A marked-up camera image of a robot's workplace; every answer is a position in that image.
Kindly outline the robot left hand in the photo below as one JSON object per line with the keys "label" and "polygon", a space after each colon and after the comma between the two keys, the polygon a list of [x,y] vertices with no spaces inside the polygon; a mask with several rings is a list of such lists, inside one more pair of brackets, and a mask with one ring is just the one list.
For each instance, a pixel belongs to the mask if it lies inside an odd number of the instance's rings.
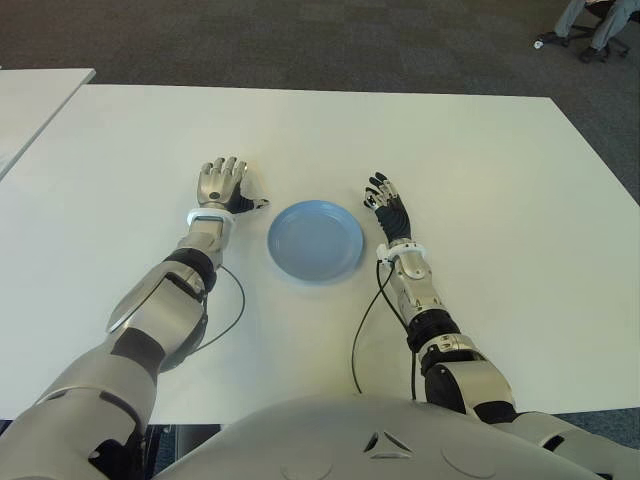
{"label": "robot left hand", "polygon": [[240,214],[266,208],[267,199],[251,199],[242,192],[247,164],[236,157],[217,158],[205,163],[199,173],[196,199],[202,208],[226,210]]}

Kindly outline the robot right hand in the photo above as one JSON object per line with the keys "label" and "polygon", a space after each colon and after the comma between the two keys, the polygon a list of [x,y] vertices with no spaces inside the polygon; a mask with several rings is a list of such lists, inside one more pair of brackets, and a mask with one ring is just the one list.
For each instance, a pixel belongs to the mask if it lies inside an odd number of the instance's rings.
{"label": "robot right hand", "polygon": [[381,172],[369,178],[363,204],[374,212],[389,244],[412,238],[409,214],[393,183]]}

